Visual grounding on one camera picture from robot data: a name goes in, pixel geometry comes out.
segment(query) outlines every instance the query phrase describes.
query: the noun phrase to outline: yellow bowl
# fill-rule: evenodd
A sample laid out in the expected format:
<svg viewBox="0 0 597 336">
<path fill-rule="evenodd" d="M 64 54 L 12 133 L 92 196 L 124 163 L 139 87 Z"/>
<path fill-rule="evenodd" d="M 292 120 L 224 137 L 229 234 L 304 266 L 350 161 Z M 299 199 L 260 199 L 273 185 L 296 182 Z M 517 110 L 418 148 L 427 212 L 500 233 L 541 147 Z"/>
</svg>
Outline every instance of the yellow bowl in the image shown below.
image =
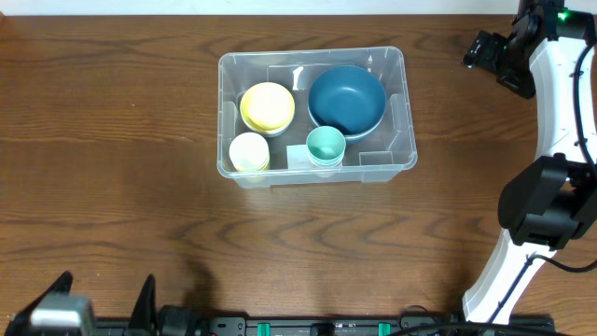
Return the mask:
<svg viewBox="0 0 597 336">
<path fill-rule="evenodd" d="M 278 133 L 295 117 L 295 100 L 282 85 L 259 83 L 241 100 L 241 115 L 247 127 L 258 133 Z"/>
</svg>

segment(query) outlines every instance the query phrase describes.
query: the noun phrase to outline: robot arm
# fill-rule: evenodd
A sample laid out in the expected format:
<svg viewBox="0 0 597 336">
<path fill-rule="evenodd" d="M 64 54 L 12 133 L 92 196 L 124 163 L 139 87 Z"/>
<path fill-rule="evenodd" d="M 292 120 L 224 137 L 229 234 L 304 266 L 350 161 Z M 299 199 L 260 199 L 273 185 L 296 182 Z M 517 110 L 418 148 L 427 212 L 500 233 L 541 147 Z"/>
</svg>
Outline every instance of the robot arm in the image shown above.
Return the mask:
<svg viewBox="0 0 597 336">
<path fill-rule="evenodd" d="M 595 38 L 592 16 L 566 9 L 563 1 L 524 0 L 513 25 L 509 38 L 479 33 L 463 61 L 491 71 L 499 83 L 525 98 L 536 92 L 538 120 L 535 162 L 502 192 L 499 241 L 479 280 L 463 297 L 465 318 L 472 322 L 508 324 L 516 301 L 545 262 L 525 266 L 527 259 L 552 258 L 597 218 L 590 210 L 597 207 L 595 185 L 586 178 L 589 169 L 578 146 L 571 76 Z M 595 158 L 593 54 L 591 50 L 584 59 L 578 87 L 583 130 Z M 574 192 L 562 190 L 567 182 L 576 186 Z"/>
</svg>

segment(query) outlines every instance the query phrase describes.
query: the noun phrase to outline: blue bowl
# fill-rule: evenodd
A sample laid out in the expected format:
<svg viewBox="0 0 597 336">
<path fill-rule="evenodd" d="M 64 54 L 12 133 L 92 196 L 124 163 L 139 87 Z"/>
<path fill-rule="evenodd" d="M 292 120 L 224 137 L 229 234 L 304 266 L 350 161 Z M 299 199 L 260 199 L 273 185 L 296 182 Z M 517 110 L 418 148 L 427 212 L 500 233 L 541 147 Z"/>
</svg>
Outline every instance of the blue bowl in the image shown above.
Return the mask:
<svg viewBox="0 0 597 336">
<path fill-rule="evenodd" d="M 331 68 L 309 91 L 309 114 L 315 126 L 331 126 L 346 141 L 369 135 L 382 122 L 385 90 L 367 70 L 353 65 Z"/>
</svg>

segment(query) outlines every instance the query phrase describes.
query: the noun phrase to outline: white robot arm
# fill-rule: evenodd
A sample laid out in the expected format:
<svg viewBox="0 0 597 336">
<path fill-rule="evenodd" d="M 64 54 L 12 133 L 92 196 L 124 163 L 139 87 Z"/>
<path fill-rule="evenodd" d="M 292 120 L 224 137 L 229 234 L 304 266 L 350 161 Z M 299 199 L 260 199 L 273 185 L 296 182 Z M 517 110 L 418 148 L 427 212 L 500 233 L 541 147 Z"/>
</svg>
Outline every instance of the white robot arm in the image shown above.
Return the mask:
<svg viewBox="0 0 597 336">
<path fill-rule="evenodd" d="M 519 13 L 518 18 L 522 18 L 523 15 L 530 16 L 529 12 L 538 8 L 536 3 L 541 1 L 534 0 L 530 3 L 535 7 L 527 7 L 522 9 L 522 13 Z M 548 9 L 543 9 L 540 13 L 541 16 L 547 16 Z M 575 15 L 575 12 L 568 11 L 567 9 L 556 10 L 560 25 L 564 25 L 568 16 Z M 524 26 L 525 32 L 533 28 L 535 18 L 527 18 L 526 21 L 518 19 L 519 28 Z M 576 62 L 579 60 L 581 53 L 588 47 L 588 41 L 585 38 L 572 38 L 562 37 L 553 38 L 553 36 L 547 35 L 546 33 L 546 21 L 541 22 L 539 25 L 543 25 L 544 35 L 535 33 L 542 38 L 539 41 L 533 42 L 528 39 L 522 41 L 521 44 L 525 46 L 531 45 L 533 52 L 528 57 L 528 69 L 532 73 L 532 80 L 536 89 L 537 98 L 537 120 L 538 120 L 538 144 L 535 153 L 535 159 L 539 160 L 542 157 L 554 157 L 557 154 L 562 153 L 568 161 L 592 164 L 587 162 L 583 155 L 580 146 L 578 145 L 578 136 L 576 129 L 575 119 L 575 108 L 573 101 L 574 92 L 574 77 L 572 74 L 576 71 Z M 473 47 L 467 54 L 468 59 L 465 57 L 465 64 L 472 67 L 472 58 L 477 58 L 474 65 L 479 65 L 479 58 L 483 56 L 479 55 L 479 45 L 486 47 L 492 42 L 489 41 L 488 35 L 479 34 L 478 39 L 473 44 Z M 512 45 L 520 43 L 521 31 L 517 31 L 515 26 L 515 33 L 504 42 L 493 41 L 493 47 L 496 46 L 504 49 L 511 48 Z M 523 57 L 524 52 L 529 50 L 518 50 L 513 51 L 513 57 Z M 592 64 L 594 51 L 591 49 L 586 57 L 584 58 L 583 64 L 581 65 L 582 74 L 579 78 L 578 90 L 580 99 L 580 112 L 581 112 L 581 125 L 584 131 L 584 136 L 587 139 L 587 148 L 590 155 L 595 158 L 597 157 L 597 135 L 595 132 L 595 121 L 593 116 L 593 105 L 591 98 L 590 88 L 590 68 Z M 508 67 L 512 65 L 512 62 L 504 61 Z M 525 78 L 524 74 L 516 74 L 520 76 L 512 76 L 508 72 L 508 69 L 500 71 L 496 68 L 493 63 L 493 70 L 498 75 L 498 81 L 505 86 L 509 87 L 516 93 L 529 98 L 529 95 L 525 92 L 523 86 L 529 83 L 528 77 Z M 536 259 L 530 265 L 526 265 L 527 259 L 532 255 L 542 255 L 547 258 L 552 258 L 558 248 L 563 246 L 554 246 L 554 244 L 546 243 L 546 241 L 538 240 L 537 243 L 529 242 L 529 240 L 518 242 L 516 244 L 512 237 L 511 230 L 502 229 L 500 232 L 497 246 L 495 247 L 492 255 L 483 270 L 479 280 L 475 285 L 470 288 L 463 297 L 463 310 L 465 319 L 471 322 L 493 322 L 497 324 L 508 324 L 510 314 L 516 301 L 521 296 L 522 292 L 531 282 L 533 276 L 539 270 L 539 268 L 545 263 L 545 261 Z"/>
</svg>

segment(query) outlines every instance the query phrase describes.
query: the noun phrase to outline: green tape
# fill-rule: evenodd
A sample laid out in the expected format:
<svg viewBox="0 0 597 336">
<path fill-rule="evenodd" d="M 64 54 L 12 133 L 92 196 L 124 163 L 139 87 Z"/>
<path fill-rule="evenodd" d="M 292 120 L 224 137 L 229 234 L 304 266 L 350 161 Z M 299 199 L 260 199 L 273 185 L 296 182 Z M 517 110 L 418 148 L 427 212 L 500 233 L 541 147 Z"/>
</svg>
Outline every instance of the green tape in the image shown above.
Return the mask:
<svg viewBox="0 0 597 336">
<path fill-rule="evenodd" d="M 271 336 L 270 324 L 269 323 L 258 323 L 257 324 L 257 336 Z"/>
<path fill-rule="evenodd" d="M 387 336 L 392 333 L 392 326 L 389 323 L 380 323 L 379 336 Z"/>
</svg>

